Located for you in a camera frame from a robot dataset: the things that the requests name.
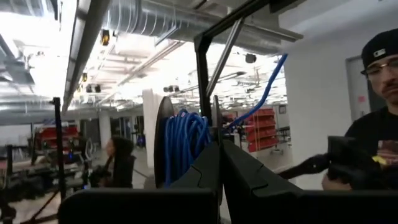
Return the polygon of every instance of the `logo on cap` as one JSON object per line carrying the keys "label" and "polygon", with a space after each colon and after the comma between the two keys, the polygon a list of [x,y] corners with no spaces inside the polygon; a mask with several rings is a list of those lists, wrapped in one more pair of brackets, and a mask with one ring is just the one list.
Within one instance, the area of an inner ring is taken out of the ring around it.
{"label": "logo on cap", "polygon": [[374,52],[373,56],[374,57],[380,57],[380,56],[384,55],[385,53],[386,53],[386,50],[385,49],[381,49],[381,50],[378,50],[377,52]]}

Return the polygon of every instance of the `blue cable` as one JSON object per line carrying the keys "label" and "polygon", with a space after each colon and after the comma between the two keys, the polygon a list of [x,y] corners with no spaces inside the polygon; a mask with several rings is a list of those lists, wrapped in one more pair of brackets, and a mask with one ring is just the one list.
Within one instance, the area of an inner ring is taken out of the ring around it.
{"label": "blue cable", "polygon": [[272,72],[271,77],[269,77],[267,87],[264,90],[264,94],[262,95],[262,98],[258,102],[258,104],[253,109],[251,109],[249,112],[247,112],[246,114],[236,118],[231,124],[228,125],[227,129],[231,129],[233,126],[239,124],[241,121],[245,120],[250,115],[254,114],[266,102],[266,99],[267,99],[269,92],[271,90],[271,87],[272,87],[272,83],[275,81],[276,76],[278,76],[280,69],[282,68],[283,64],[286,61],[286,58],[287,58],[287,54],[283,54],[282,57],[280,58],[280,60],[278,61],[278,64],[276,65],[275,70]]}
{"label": "blue cable", "polygon": [[[264,94],[258,104],[248,113],[234,120],[226,129],[239,124],[254,114],[266,101],[272,83],[285,63],[287,54],[280,58],[269,78]],[[169,187],[189,170],[202,150],[211,142],[210,130],[206,117],[189,113],[182,109],[176,116],[170,117],[165,124],[165,186]]]}

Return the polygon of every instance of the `woman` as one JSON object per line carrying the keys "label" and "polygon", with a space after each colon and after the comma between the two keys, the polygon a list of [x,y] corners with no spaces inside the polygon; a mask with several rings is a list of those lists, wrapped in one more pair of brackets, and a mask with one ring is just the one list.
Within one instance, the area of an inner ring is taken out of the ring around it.
{"label": "woman", "polygon": [[103,177],[100,187],[132,187],[132,171],[136,158],[131,155],[133,143],[125,138],[114,136],[106,144],[106,153],[109,156],[105,169],[108,176]]}

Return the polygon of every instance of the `eyeglasses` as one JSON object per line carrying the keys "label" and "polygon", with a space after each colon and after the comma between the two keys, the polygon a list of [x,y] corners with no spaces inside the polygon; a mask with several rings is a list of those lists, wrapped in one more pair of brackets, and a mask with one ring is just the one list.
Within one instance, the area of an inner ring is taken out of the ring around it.
{"label": "eyeglasses", "polygon": [[369,79],[379,77],[384,67],[398,71],[398,58],[393,58],[389,62],[382,65],[372,65],[369,68],[363,70],[361,73],[366,75]]}

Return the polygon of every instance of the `black t-shirt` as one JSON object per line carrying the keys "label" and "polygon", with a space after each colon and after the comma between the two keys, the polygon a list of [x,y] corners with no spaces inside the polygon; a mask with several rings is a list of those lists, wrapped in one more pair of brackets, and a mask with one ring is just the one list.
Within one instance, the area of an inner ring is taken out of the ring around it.
{"label": "black t-shirt", "polygon": [[381,156],[388,164],[398,164],[398,116],[387,108],[356,120],[346,133],[373,156]]}

